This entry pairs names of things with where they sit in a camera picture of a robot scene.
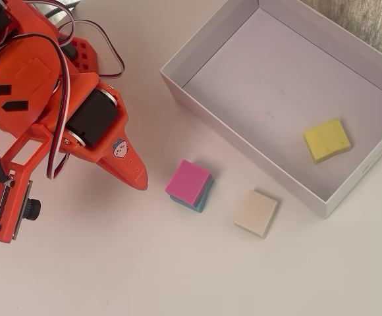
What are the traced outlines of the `orange gripper black servo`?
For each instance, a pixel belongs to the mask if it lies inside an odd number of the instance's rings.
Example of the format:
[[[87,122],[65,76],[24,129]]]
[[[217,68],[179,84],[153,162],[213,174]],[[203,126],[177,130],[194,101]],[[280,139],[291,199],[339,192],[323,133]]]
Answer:
[[[123,131],[127,115],[119,93],[99,83],[97,54],[87,42],[72,42],[67,61],[70,98],[61,148],[98,165],[137,189],[148,188],[146,167]],[[62,94],[61,64],[50,43],[31,48],[14,43],[0,56],[0,129],[19,138],[33,124],[57,125]]]

